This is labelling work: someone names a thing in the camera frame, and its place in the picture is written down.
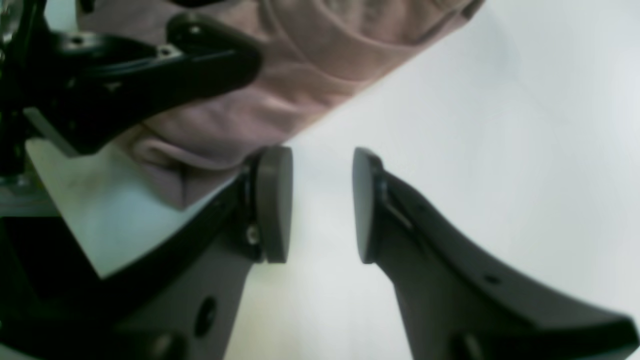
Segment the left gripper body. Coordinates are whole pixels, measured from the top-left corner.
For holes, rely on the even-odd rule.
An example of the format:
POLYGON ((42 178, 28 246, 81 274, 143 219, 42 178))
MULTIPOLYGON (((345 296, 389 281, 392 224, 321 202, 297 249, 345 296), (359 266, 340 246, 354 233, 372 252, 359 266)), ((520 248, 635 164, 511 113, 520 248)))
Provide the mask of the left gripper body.
POLYGON ((1 186, 23 186, 26 142, 43 138, 70 158, 193 101, 237 91, 258 76, 258 46, 203 14, 169 19, 166 43, 52 30, 45 0, 1 2, 1 186))

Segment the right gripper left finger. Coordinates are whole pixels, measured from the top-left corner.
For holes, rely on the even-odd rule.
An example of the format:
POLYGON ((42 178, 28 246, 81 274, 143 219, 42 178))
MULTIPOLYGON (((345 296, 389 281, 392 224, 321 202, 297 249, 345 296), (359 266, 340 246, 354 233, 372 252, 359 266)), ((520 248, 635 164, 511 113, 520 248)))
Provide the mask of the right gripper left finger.
POLYGON ((35 360, 221 360, 247 276, 290 248, 293 151, 270 146, 177 233, 100 278, 60 217, 1 219, 1 346, 35 360))

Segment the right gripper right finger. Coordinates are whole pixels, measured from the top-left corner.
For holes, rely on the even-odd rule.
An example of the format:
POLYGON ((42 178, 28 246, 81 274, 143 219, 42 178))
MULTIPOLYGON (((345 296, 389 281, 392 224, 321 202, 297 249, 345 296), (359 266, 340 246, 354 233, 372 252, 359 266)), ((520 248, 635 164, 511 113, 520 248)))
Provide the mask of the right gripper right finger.
POLYGON ((352 162, 358 252, 390 280, 414 360, 626 360, 639 331, 487 253, 367 148, 352 162))

